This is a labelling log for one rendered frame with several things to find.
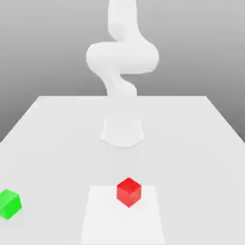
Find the small red cube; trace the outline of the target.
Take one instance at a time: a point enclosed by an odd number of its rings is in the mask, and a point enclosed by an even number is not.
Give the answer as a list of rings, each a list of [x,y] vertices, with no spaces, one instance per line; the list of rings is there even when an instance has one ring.
[[[141,199],[142,185],[132,178],[126,178],[117,185],[116,198],[127,207],[133,206]]]

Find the small green cube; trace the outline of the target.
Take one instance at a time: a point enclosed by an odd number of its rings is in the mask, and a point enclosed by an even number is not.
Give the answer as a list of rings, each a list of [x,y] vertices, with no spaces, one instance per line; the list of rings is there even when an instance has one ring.
[[[5,189],[0,193],[0,217],[8,220],[22,208],[19,194]]]

